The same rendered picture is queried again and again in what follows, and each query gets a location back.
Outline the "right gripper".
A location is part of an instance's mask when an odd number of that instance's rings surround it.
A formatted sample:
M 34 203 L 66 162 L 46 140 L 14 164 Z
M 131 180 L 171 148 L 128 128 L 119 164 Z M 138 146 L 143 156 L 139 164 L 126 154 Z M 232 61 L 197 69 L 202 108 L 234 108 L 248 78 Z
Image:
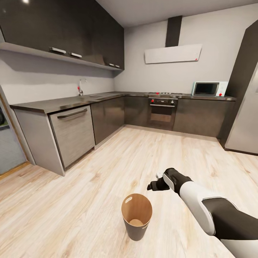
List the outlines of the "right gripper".
M 153 191 L 163 191 L 163 190 L 169 190 L 169 187 L 163 187 L 160 182 L 161 178 L 158 181 L 151 181 L 151 183 L 148 185 L 147 190 L 153 190 Z

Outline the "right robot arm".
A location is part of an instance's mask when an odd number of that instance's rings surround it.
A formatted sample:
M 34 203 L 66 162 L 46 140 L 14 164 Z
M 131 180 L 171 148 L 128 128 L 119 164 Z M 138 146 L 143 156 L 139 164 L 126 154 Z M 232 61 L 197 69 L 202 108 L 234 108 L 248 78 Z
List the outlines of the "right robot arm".
M 235 258 L 258 258 L 258 218 L 240 211 L 223 195 L 200 186 L 175 168 L 157 172 L 156 178 L 147 190 L 171 188 L 204 232 L 217 237 Z

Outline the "trash can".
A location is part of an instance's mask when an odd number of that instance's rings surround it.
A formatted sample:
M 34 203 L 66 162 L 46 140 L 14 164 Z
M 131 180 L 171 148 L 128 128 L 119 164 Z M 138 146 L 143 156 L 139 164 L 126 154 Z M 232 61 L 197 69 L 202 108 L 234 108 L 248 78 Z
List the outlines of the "trash can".
M 126 200 L 132 197 L 127 203 Z M 138 193 L 127 196 L 121 205 L 121 213 L 130 239 L 141 240 L 152 218 L 153 208 L 149 199 Z

